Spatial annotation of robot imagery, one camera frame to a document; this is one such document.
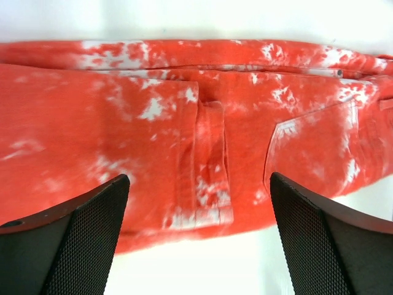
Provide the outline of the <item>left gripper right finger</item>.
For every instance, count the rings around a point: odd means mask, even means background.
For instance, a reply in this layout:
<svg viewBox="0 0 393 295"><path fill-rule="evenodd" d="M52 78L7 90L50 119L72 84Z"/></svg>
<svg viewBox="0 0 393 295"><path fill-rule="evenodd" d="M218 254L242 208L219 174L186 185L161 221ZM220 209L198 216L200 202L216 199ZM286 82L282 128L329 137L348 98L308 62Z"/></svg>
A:
<svg viewBox="0 0 393 295"><path fill-rule="evenodd" d="M392 222L280 173L270 193L295 294L392 294Z"/></svg>

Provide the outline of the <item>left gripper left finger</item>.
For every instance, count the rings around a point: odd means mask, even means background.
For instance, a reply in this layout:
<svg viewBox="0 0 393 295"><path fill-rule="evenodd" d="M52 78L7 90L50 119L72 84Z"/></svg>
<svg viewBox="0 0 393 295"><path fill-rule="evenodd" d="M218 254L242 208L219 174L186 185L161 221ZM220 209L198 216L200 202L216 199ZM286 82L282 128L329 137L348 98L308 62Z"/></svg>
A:
<svg viewBox="0 0 393 295"><path fill-rule="evenodd" d="M103 294L129 189L121 174L1 225L1 294Z"/></svg>

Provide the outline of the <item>orange white tie-dye trousers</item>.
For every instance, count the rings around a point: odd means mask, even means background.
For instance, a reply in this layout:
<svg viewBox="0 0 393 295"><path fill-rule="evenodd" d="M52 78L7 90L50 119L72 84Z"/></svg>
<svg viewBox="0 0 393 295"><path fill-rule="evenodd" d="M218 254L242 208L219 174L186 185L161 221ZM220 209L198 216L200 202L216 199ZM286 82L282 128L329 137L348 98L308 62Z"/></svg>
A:
<svg viewBox="0 0 393 295"><path fill-rule="evenodd" d="M392 58L272 40L1 44L1 222L120 174L134 251L274 223L270 176L326 197L392 173Z"/></svg>

